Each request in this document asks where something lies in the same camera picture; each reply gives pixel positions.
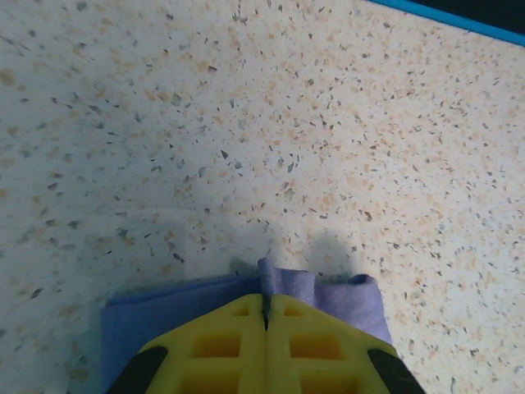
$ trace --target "black rubber edge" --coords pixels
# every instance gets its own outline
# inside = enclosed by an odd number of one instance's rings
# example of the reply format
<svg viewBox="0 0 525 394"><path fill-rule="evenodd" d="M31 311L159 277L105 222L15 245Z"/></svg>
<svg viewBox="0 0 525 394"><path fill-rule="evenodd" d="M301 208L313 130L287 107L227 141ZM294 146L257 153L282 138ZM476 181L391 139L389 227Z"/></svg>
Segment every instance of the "black rubber edge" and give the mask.
<svg viewBox="0 0 525 394"><path fill-rule="evenodd" d="M380 349L370 349L368 357L390 394L425 394L403 361Z"/></svg>
<svg viewBox="0 0 525 394"><path fill-rule="evenodd" d="M107 394L144 394L166 355L167 349L163 346L151 347L134 355Z"/></svg>

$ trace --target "terrazzo floor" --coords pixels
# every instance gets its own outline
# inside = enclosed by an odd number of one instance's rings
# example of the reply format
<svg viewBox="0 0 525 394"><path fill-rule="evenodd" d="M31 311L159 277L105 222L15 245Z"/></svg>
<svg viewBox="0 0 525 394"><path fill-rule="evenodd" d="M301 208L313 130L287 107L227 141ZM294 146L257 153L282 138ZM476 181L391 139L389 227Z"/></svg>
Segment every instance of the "terrazzo floor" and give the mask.
<svg viewBox="0 0 525 394"><path fill-rule="evenodd" d="M99 392L109 297L265 255L373 275L427 392L525 392L523 48L327 4L0 4L1 393Z"/></svg>

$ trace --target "floor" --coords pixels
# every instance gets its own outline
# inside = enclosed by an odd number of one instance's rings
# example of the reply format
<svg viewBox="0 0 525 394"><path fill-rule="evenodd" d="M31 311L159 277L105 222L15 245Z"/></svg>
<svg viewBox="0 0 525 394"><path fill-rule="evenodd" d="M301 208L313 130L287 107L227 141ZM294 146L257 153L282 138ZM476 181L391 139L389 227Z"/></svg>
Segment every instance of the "floor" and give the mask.
<svg viewBox="0 0 525 394"><path fill-rule="evenodd" d="M0 6L0 381L99 390L111 296L369 273L427 392L523 392L525 51L368 2Z"/></svg>

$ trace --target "microfiber cloth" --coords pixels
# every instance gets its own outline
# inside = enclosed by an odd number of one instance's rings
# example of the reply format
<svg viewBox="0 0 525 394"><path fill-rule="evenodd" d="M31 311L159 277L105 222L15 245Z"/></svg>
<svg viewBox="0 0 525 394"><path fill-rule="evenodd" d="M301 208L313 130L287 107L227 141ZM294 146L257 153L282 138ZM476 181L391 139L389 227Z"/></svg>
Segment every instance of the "microfiber cloth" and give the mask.
<svg viewBox="0 0 525 394"><path fill-rule="evenodd" d="M258 261L258 276L230 276L116 297L102 311L102 382L106 391L148 341L253 293L286 294L391 343L381 293L365 274L343 284Z"/></svg>

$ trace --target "blue edge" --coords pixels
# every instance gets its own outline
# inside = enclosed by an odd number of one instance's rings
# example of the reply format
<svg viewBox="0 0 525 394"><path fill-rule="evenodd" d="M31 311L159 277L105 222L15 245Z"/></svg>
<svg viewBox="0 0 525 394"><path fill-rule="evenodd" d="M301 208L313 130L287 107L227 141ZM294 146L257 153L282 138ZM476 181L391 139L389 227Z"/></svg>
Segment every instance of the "blue edge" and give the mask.
<svg viewBox="0 0 525 394"><path fill-rule="evenodd" d="M422 6L415 2L408 2L406 0L370 0L383 6L396 8L401 11L406 11L414 15L423 16L425 18L433 19L434 21L443 22L447 25L457 26L462 29L470 30L475 33L487 35L494 39L501 39L512 44L525 46L525 34L514 33L494 27L485 25L481 22L476 22L462 16L449 14L448 12L439 11L434 8Z"/></svg>

